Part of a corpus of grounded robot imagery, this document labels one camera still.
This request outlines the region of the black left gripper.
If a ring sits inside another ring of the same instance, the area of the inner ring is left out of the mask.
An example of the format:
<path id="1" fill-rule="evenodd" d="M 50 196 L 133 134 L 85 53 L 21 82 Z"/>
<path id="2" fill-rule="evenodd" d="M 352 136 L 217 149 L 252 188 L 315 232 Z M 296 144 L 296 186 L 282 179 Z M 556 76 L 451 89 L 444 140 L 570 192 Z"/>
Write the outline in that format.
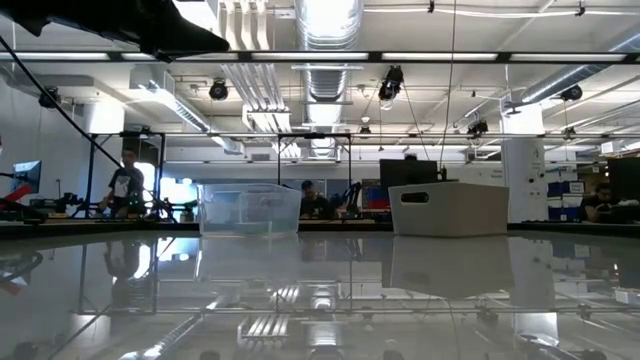
<path id="1" fill-rule="evenodd" d="M 225 39 L 185 19 L 172 0 L 0 0 L 0 15 L 36 37 L 55 23 L 135 44 L 163 62 L 230 49 Z"/>

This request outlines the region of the person standing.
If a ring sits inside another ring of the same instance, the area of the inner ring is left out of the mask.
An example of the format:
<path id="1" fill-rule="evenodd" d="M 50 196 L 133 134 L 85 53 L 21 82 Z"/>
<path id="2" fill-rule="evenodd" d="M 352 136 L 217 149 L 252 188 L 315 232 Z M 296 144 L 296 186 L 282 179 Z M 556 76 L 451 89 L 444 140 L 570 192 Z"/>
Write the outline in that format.
<path id="1" fill-rule="evenodd" d="M 144 210 L 144 175 L 135 167 L 137 154 L 125 148 L 121 156 L 122 167 L 112 175 L 109 192 L 100 202 L 100 212 L 110 210 L 113 218 L 139 217 Z"/>

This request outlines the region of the small computer monitor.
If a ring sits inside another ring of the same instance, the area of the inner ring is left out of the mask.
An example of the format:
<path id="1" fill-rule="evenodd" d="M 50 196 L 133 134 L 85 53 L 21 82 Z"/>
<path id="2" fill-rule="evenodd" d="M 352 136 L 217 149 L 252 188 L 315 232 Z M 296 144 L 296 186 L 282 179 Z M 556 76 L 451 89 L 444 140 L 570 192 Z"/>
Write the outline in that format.
<path id="1" fill-rule="evenodd" d="M 13 165 L 11 190 L 15 191 L 27 186 L 28 194 L 37 194 L 40 188 L 41 169 L 41 160 L 15 163 Z"/>

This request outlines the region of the person seated at desk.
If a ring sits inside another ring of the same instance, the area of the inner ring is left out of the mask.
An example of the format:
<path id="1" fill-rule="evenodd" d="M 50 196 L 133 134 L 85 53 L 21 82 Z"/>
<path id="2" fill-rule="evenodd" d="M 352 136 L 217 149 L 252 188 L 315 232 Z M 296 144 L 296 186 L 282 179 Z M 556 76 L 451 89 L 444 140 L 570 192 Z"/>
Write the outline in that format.
<path id="1" fill-rule="evenodd" d="M 334 217 L 334 207 L 327 198 L 315 191 L 311 180 L 303 181 L 301 190 L 303 192 L 300 205 L 302 219 L 329 220 Z"/>

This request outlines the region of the black monitor back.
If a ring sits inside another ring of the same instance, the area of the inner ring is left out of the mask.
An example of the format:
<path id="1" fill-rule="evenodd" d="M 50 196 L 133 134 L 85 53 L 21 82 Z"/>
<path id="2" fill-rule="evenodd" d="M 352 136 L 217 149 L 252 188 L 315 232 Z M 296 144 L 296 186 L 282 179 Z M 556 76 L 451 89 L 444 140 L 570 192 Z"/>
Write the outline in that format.
<path id="1" fill-rule="evenodd" d="M 381 159 L 379 170 L 381 189 L 384 191 L 390 187 L 438 181 L 435 161 Z"/>

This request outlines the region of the white building pillar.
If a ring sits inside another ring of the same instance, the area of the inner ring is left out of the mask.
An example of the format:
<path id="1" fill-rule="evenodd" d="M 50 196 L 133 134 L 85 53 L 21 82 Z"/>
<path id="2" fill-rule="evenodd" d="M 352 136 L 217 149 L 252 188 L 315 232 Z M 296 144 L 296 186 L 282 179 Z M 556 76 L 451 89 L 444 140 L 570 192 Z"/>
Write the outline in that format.
<path id="1" fill-rule="evenodd" d="M 509 188 L 509 222 L 548 219 L 545 134 L 539 104 L 502 114 L 501 158 L 505 185 Z"/>

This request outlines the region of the blue storage bins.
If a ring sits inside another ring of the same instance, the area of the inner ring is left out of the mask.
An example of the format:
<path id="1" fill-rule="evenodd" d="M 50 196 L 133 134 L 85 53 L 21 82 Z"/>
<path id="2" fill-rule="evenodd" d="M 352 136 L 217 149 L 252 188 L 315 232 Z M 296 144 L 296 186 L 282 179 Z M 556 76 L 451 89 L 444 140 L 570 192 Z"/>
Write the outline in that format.
<path id="1" fill-rule="evenodd" d="M 582 181 L 551 182 L 547 187 L 550 221 L 580 222 L 581 203 L 585 194 Z"/>

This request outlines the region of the person seated at bench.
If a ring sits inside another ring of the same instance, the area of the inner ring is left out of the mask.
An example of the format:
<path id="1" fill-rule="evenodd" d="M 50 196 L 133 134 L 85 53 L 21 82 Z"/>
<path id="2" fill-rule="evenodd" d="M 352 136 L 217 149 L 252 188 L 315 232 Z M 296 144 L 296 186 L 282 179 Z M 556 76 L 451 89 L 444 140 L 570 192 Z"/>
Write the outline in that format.
<path id="1" fill-rule="evenodd" d="M 580 205 L 581 220 L 584 222 L 601 223 L 611 213 L 611 209 L 618 201 L 612 196 L 609 183 L 600 183 L 592 195 L 582 199 Z"/>

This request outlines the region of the large black monitor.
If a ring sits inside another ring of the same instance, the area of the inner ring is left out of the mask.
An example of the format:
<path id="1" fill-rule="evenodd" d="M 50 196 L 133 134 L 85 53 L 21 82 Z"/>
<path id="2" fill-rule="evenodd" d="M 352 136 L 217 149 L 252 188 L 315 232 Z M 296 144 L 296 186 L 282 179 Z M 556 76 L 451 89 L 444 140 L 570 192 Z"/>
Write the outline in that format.
<path id="1" fill-rule="evenodd" d="M 612 195 L 640 202 L 640 158 L 610 159 L 607 166 Z"/>

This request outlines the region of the black background rig frame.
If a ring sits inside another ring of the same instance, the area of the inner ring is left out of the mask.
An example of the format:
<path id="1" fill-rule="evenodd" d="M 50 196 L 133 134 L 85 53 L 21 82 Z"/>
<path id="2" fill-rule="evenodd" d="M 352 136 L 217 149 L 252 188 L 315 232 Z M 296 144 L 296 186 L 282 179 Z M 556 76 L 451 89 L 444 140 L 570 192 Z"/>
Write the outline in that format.
<path id="1" fill-rule="evenodd" d="M 159 198 L 161 193 L 160 181 L 164 175 L 164 164 L 166 154 L 166 135 L 159 132 L 151 131 L 122 131 L 119 133 L 104 133 L 104 134 L 91 134 L 89 145 L 89 159 L 88 159 L 88 177 L 86 184 L 86 197 L 85 215 L 89 215 L 88 205 L 92 200 L 93 190 L 96 188 L 95 180 L 105 180 L 106 175 L 104 173 L 96 174 L 95 169 L 99 168 L 101 171 L 109 171 L 109 175 L 115 171 L 115 168 L 119 168 L 119 165 L 115 164 L 115 156 L 107 149 L 106 144 L 112 139 L 120 139 L 121 145 L 129 145 L 136 151 L 138 157 L 141 158 L 143 163 L 149 163 L 154 169 L 152 176 L 146 176 L 146 180 L 153 181 L 153 187 L 151 190 L 145 189 L 144 193 L 150 197 L 150 200 L 146 202 L 150 211 L 157 216 L 161 215 L 161 212 L 170 212 L 170 209 L 166 207 L 165 203 Z"/>
<path id="2" fill-rule="evenodd" d="M 306 140 L 324 140 L 331 138 L 335 140 L 335 144 L 339 145 L 348 155 L 348 181 L 349 185 L 353 184 L 352 175 L 352 145 L 353 135 L 350 133 L 322 133 L 322 132 L 307 132 L 307 133 L 277 133 L 277 185 L 282 186 L 281 175 L 281 153 L 284 150 L 282 146 L 283 139 L 290 139 L 290 142 L 286 144 L 286 147 L 291 145 L 296 139 L 303 138 Z"/>

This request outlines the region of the black overhead frame bar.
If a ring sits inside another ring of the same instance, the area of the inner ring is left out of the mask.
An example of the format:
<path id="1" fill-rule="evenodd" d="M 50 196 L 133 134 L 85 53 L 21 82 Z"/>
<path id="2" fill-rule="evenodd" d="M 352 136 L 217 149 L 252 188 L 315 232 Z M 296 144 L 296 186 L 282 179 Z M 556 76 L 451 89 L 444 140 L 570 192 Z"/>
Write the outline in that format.
<path id="1" fill-rule="evenodd" d="M 0 51 L 0 62 L 153 63 L 157 59 L 139 52 Z M 640 52 L 380 52 L 380 51 L 233 51 L 214 52 L 176 60 L 178 63 L 329 63 L 329 64 L 543 64 L 640 65 Z"/>

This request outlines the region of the silver ceiling duct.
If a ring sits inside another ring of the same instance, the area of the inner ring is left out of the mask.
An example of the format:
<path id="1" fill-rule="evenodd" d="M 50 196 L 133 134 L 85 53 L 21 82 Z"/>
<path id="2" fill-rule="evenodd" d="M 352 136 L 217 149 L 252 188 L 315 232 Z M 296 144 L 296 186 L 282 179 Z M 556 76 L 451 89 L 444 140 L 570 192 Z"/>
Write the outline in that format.
<path id="1" fill-rule="evenodd" d="M 363 0 L 295 0 L 298 46 L 305 51 L 352 51 L 364 9 Z M 302 71 L 306 120 L 314 132 L 340 125 L 351 72 L 343 64 L 308 64 Z"/>

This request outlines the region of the black diagonal frame strut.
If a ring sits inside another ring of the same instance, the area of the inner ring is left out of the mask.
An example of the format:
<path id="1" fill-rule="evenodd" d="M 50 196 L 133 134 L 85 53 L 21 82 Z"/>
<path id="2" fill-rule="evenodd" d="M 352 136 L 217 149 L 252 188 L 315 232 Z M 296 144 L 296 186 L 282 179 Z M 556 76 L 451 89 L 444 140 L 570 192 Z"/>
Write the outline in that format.
<path id="1" fill-rule="evenodd" d="M 5 49 L 5 52 L 9 54 L 10 56 L 10 61 L 15 63 L 22 71 L 23 73 L 26 75 L 26 77 L 31 81 L 31 83 L 39 90 L 40 93 L 42 93 L 44 91 L 44 86 L 38 81 L 38 79 L 32 74 L 32 72 L 26 67 L 26 65 L 24 64 L 24 62 L 22 61 L 22 59 L 18 56 L 18 54 L 16 53 L 16 51 L 9 45 L 9 43 L 3 38 L 2 35 L 0 35 L 0 45 L 2 45 Z M 55 108 L 58 113 L 63 117 L 63 119 L 74 129 L 76 130 L 76 132 L 78 132 L 85 140 L 87 140 L 90 143 L 90 155 L 93 156 L 93 152 L 95 150 L 100 151 L 111 163 L 113 163 L 117 168 L 122 169 L 123 166 L 121 166 L 120 164 L 120 160 L 116 159 L 115 157 L 113 157 L 108 151 L 106 151 L 99 143 L 96 142 L 95 138 L 93 137 L 93 135 L 90 135 L 89 133 L 85 132 L 69 115 L 68 113 L 61 107 L 61 105 L 57 106 Z M 172 223 L 177 223 L 177 220 L 170 215 L 170 211 L 171 209 L 166 205 L 166 203 L 164 203 L 163 201 L 161 201 L 153 192 L 150 192 L 146 189 L 143 190 L 148 193 L 152 200 L 153 200 L 153 204 L 157 205 L 159 207 L 159 209 L 157 209 L 156 213 L 160 214 L 160 210 L 163 210 L 164 212 L 166 212 L 167 215 L 169 215 L 169 219 L 171 220 Z"/>

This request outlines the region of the clear plastic handled bin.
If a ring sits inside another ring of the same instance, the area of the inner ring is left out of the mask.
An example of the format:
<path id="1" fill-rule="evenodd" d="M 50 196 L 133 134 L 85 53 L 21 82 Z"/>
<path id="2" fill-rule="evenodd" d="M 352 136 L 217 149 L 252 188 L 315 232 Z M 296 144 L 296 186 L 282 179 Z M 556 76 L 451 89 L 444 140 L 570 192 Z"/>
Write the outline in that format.
<path id="1" fill-rule="evenodd" d="M 275 184 L 198 186 L 202 235 L 271 235 L 298 231 L 302 194 Z"/>

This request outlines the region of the white plastic handled bin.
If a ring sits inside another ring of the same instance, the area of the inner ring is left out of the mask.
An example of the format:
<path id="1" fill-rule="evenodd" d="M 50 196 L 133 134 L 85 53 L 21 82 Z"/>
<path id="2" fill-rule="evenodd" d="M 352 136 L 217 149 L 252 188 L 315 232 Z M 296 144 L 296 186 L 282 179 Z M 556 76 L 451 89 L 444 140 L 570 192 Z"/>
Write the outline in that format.
<path id="1" fill-rule="evenodd" d="M 438 182 L 396 186 L 388 192 L 397 235 L 453 238 L 507 232 L 506 187 Z"/>

